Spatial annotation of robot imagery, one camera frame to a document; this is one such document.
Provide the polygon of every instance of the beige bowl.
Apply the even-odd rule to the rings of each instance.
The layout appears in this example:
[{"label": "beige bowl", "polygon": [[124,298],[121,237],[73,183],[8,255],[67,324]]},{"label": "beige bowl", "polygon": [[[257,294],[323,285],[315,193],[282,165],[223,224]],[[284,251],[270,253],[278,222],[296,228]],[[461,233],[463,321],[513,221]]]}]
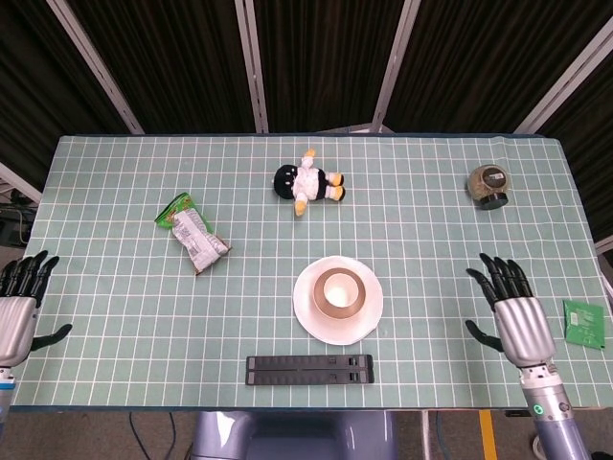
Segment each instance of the beige bowl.
[{"label": "beige bowl", "polygon": [[359,276],[346,268],[332,268],[321,274],[313,287],[315,306],[326,316],[346,319],[364,306],[366,289]]}]

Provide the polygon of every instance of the table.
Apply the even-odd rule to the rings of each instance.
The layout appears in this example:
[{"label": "table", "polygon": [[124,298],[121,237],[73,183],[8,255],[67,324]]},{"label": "table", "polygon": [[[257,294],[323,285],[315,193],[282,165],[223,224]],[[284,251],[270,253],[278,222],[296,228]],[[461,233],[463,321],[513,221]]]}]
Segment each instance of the table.
[{"label": "table", "polygon": [[[272,191],[275,170],[308,148],[346,175],[341,203],[294,218]],[[478,210],[468,174],[494,162],[511,202]],[[153,222],[190,192],[233,246],[193,276],[173,235]],[[613,405],[613,335],[606,349],[563,341],[563,299],[605,304],[593,244],[558,141],[395,136],[63,137],[28,254],[60,263],[38,333],[73,323],[67,340],[15,369],[17,406],[502,407],[525,406],[512,365],[473,340],[493,332],[465,274],[479,252],[518,261],[556,339],[571,401]],[[378,328],[348,347],[310,337],[294,317],[298,274],[334,254],[378,276]],[[376,384],[247,387],[249,355],[369,353]]]}]

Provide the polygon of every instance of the stuffed toy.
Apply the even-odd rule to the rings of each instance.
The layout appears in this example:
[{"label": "stuffed toy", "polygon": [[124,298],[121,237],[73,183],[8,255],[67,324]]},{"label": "stuffed toy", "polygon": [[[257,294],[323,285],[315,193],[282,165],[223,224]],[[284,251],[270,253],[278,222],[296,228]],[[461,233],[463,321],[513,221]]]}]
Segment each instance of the stuffed toy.
[{"label": "stuffed toy", "polygon": [[313,199],[330,198],[340,201],[345,197],[345,178],[339,172],[326,174],[313,168],[315,150],[309,149],[300,166],[283,165],[277,169],[273,181],[275,192],[281,198],[294,199],[296,216],[305,213],[307,203]]}]

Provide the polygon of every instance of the cable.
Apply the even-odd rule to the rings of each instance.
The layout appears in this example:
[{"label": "cable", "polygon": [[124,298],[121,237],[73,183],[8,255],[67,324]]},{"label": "cable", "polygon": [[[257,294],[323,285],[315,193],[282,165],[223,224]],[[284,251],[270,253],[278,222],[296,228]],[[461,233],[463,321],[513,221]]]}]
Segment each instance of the cable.
[{"label": "cable", "polygon": [[538,460],[547,460],[543,447],[540,445],[540,438],[536,436],[533,440],[533,454]]},{"label": "cable", "polygon": [[190,457],[192,456],[192,449],[193,443],[190,444],[190,446],[188,447],[188,451],[185,452],[185,457],[183,457],[183,460],[190,460]]},{"label": "cable", "polygon": [[138,442],[139,447],[141,448],[141,450],[143,451],[143,454],[145,455],[145,458],[147,460],[151,460],[151,457],[149,457],[149,454],[147,453],[145,446],[143,446],[143,442],[141,441],[141,438],[136,432],[136,428],[134,427],[134,422],[132,422],[132,412],[130,412],[128,419],[130,420],[130,428],[132,428],[132,433],[134,434],[134,437],[136,438],[136,442]]},{"label": "cable", "polygon": [[[145,445],[143,444],[143,441],[141,441],[141,437],[136,432],[136,427],[134,426],[134,422],[132,421],[132,414],[133,412],[130,412],[129,417],[128,417],[128,419],[130,420],[130,428],[132,428],[132,433],[134,434],[134,437],[136,438],[136,442],[141,448],[141,451],[143,452],[145,458],[147,460],[151,460],[151,457],[149,457],[149,454],[147,453],[147,450],[145,449]],[[174,417],[172,417],[172,412],[169,412],[169,417],[170,417],[170,424],[172,425],[172,444],[170,445],[169,451],[166,452],[166,456],[164,457],[165,460],[170,459],[170,455],[172,454],[172,451],[174,450],[174,445],[176,444],[176,425],[174,424]]]},{"label": "cable", "polygon": [[2,206],[0,204],[0,213],[2,213],[3,211],[14,212],[14,213],[17,213],[19,215],[19,240],[23,244],[28,244],[28,242],[23,239],[23,222],[24,222],[24,220],[27,223],[30,223],[30,222],[23,215],[24,209],[20,209],[19,207],[16,207],[16,206]]},{"label": "cable", "polygon": [[447,445],[444,443],[443,430],[441,429],[441,411],[437,410],[437,440],[439,441],[439,447],[443,452],[444,460],[451,460],[451,454]]},{"label": "cable", "polygon": [[170,454],[174,450],[174,443],[176,443],[176,426],[174,424],[174,417],[172,417],[172,412],[169,412],[169,415],[170,415],[170,423],[172,424],[172,444],[170,445],[170,448],[169,448],[168,453],[166,454],[166,457],[164,457],[165,460],[170,459]]},{"label": "cable", "polygon": [[21,211],[17,211],[17,213],[19,213],[19,240],[23,242],[24,244],[28,244],[27,241],[23,241],[23,220],[24,220],[23,214],[21,213]]}]

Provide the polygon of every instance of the floor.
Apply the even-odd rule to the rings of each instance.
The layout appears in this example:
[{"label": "floor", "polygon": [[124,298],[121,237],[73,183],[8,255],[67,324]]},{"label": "floor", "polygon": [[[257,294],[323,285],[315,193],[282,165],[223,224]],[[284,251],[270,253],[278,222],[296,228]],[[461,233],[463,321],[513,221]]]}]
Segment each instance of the floor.
[{"label": "floor", "polygon": [[[430,448],[433,460],[443,460],[436,430],[436,412],[430,411]],[[194,412],[174,412],[176,444],[171,459],[181,460],[192,442]],[[418,411],[396,413],[398,459],[422,459]],[[508,418],[503,411],[492,413],[498,460],[535,458],[531,442],[534,426],[530,418]],[[613,453],[613,409],[578,411],[579,428],[591,451]],[[168,412],[136,412],[133,422],[151,459],[163,459],[172,440]],[[453,460],[484,459],[479,412],[441,412],[441,434]],[[65,412],[15,413],[7,423],[0,460],[72,460],[85,458],[145,458],[130,430],[128,413]]]},{"label": "floor", "polygon": [[0,246],[0,268],[8,264],[10,261],[16,261],[23,257],[25,251],[20,247]]}]

